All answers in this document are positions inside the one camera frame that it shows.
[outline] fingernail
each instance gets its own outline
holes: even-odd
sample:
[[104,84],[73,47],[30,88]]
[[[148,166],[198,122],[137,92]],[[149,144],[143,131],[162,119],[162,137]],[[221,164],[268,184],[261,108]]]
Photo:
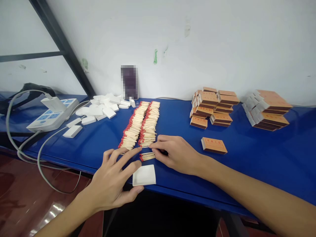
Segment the fingernail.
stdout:
[[141,191],[144,190],[144,186],[143,187],[140,187],[138,190],[137,190],[137,193],[140,193]]

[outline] power strip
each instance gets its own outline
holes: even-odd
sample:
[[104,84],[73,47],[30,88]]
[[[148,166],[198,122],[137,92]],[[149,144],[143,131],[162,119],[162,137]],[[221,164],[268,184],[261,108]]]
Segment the power strip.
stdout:
[[54,113],[51,110],[47,110],[26,128],[31,132],[36,132],[38,130],[49,132],[59,128],[79,104],[77,99],[64,99],[61,101],[67,107],[65,111]]

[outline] white wall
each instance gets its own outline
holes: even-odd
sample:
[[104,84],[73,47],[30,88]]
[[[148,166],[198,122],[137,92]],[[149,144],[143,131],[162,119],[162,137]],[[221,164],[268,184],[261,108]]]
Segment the white wall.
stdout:
[[316,104],[316,1],[47,1],[99,94],[120,93],[120,66],[137,65],[142,97],[210,86]]
[[[50,51],[59,50],[30,2],[1,0],[0,55]],[[0,91],[19,91],[27,82],[86,94],[63,56],[0,63]]]

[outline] wall stain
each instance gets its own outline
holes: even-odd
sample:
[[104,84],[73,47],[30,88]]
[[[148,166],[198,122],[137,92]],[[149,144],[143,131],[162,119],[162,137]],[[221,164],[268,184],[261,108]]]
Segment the wall stain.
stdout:
[[185,27],[184,27],[184,37],[187,38],[190,35],[191,32],[191,19],[186,17],[185,19]]
[[158,52],[158,50],[155,49],[155,59],[154,59],[154,64],[155,64],[155,65],[157,64],[157,52]]
[[165,48],[164,53],[163,53],[163,57],[165,57],[167,55],[168,48],[169,48],[169,45],[167,45],[167,47]]
[[88,71],[88,60],[86,58],[81,59],[81,66],[84,68],[85,73],[89,73]]

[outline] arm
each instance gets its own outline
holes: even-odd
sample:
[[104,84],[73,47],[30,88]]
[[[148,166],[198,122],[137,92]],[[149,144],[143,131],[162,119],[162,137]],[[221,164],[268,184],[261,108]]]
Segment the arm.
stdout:
[[[142,164],[140,161],[135,161],[124,170],[122,167],[140,151],[141,148],[135,148],[131,151],[126,148],[119,148],[104,152],[103,163],[93,176],[91,184],[80,192],[62,213],[43,227],[36,234],[36,237],[68,236],[96,212],[110,210],[134,201],[144,187],[133,187],[128,192],[123,192],[122,188],[127,179]],[[119,154],[123,152],[126,152],[125,155],[116,162]]]
[[[159,135],[156,159],[181,173],[206,179],[236,199],[281,236],[315,236],[316,207],[195,151],[182,137]],[[168,152],[168,156],[157,149]]]

